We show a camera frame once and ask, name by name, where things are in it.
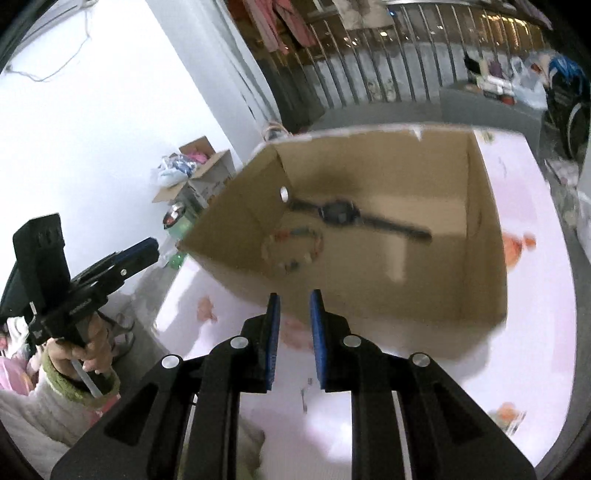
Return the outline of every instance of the green sleeve cuff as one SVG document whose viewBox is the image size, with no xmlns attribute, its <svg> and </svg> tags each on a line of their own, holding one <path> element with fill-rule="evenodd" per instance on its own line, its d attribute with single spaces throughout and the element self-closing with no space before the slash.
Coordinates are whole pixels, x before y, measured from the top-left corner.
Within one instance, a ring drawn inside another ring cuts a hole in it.
<svg viewBox="0 0 591 480">
<path fill-rule="evenodd" d="M 43 352 L 43 370 L 46 373 L 49 383 L 60 395 L 65 397 L 67 400 L 74 403 L 79 403 L 91 410 L 100 410 L 105 404 L 114 398 L 119 393 L 119 377 L 113 369 L 109 375 L 108 381 L 111 388 L 107 395 L 103 395 L 101 398 L 94 398 L 90 392 L 80 390 L 64 375 L 56 370 L 53 366 L 47 350 Z"/>
</svg>

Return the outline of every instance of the silver screw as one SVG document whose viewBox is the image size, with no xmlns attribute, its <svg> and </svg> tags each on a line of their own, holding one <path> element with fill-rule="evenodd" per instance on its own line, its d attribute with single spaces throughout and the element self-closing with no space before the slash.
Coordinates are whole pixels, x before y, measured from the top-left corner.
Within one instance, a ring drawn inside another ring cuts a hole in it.
<svg viewBox="0 0 591 480">
<path fill-rule="evenodd" d="M 240 348 L 246 348 L 248 346 L 248 338 L 235 337 L 230 341 L 232 348 L 239 350 Z"/>
<path fill-rule="evenodd" d="M 413 363 L 417 367 L 426 367 L 428 364 L 431 363 L 431 359 L 424 353 L 417 353 L 413 355 Z"/>
<path fill-rule="evenodd" d="M 361 345 L 361 338 L 359 338 L 357 335 L 347 335 L 345 338 L 343 338 L 343 343 L 346 346 L 356 348 Z"/>
<path fill-rule="evenodd" d="M 162 366 L 166 369 L 177 367 L 180 363 L 180 358 L 176 355 L 167 355 L 162 359 Z"/>
</svg>

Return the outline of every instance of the white plastic bag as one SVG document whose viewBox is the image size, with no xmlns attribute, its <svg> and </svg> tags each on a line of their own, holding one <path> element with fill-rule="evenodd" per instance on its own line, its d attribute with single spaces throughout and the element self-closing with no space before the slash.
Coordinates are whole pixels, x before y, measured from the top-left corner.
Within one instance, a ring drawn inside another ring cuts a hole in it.
<svg viewBox="0 0 591 480">
<path fill-rule="evenodd" d="M 160 166 L 152 172 L 153 182 L 159 187 L 172 187 L 189 179 L 188 175 L 174 168 L 169 157 L 162 157 Z"/>
<path fill-rule="evenodd" d="M 511 59 L 511 68 L 513 69 L 511 85 L 517 101 L 523 102 L 536 110 L 547 110 L 548 102 L 543 78 L 526 67 L 519 57 Z"/>
</svg>

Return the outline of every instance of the small cardboard box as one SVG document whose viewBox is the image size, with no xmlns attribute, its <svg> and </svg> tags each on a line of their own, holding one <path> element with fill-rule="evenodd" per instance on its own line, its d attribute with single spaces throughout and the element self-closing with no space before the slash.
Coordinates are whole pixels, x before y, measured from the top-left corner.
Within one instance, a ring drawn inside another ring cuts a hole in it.
<svg viewBox="0 0 591 480">
<path fill-rule="evenodd" d="M 197 170 L 190 179 L 182 181 L 172 187 L 163 187 L 160 189 L 152 203 L 170 202 L 174 200 L 181 190 L 185 187 L 191 190 L 191 195 L 197 200 L 202 208 L 207 208 L 213 198 L 219 195 L 225 188 L 229 180 L 232 178 L 232 173 L 225 164 L 229 150 L 216 152 L 207 137 L 201 137 L 180 149 L 182 154 L 190 154 L 195 152 L 205 153 L 208 157 L 207 163 L 198 165 Z"/>
</svg>

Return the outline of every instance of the cardboard box flap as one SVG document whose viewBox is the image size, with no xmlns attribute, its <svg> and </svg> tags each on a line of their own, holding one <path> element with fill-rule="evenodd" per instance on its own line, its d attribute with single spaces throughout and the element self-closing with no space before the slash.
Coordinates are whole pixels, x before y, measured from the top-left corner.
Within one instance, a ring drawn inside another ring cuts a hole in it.
<svg viewBox="0 0 591 480">
<path fill-rule="evenodd" d="M 244 204 L 238 189 L 227 188 L 205 209 L 181 242 L 181 249 L 237 270 L 259 271 L 266 232 Z"/>
<path fill-rule="evenodd" d="M 208 158 L 210 158 L 216 152 L 213 149 L 211 143 L 209 143 L 207 137 L 201 137 L 197 140 L 193 140 L 192 142 L 183 145 L 181 148 L 179 148 L 179 150 L 184 155 L 196 152 L 205 153 Z"/>
<path fill-rule="evenodd" d="M 181 192 L 183 187 L 186 185 L 186 183 L 186 181 L 182 181 L 180 183 L 177 183 L 176 185 L 173 185 L 172 187 L 161 188 L 160 191 L 156 194 L 156 197 L 154 197 L 154 200 L 152 200 L 152 203 L 170 202 L 171 200 L 174 200 L 177 197 L 177 195 Z"/>
</svg>

